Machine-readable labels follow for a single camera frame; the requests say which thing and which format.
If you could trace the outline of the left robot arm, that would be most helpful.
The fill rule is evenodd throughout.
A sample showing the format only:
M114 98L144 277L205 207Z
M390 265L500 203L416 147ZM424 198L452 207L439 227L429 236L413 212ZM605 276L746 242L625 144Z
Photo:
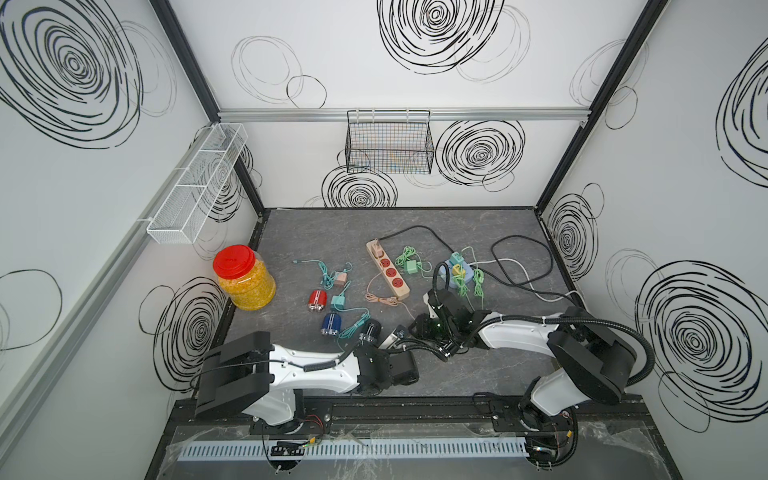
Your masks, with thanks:
M209 350L198 377L194 416L248 415L269 426L297 418L298 392L373 394L419 380L414 355L357 341L341 353L308 352L271 342L257 331Z

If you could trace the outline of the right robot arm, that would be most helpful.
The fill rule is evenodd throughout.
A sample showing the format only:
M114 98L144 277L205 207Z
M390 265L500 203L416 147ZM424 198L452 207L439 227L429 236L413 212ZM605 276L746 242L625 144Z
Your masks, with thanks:
M406 343L447 360L464 349L513 349L553 358L558 368L532 381L518 404L531 421L548 420L586 401L618 404L637 360L616 334L622 327L578 307L542 317L472 310L450 291L428 292L428 312L408 327Z

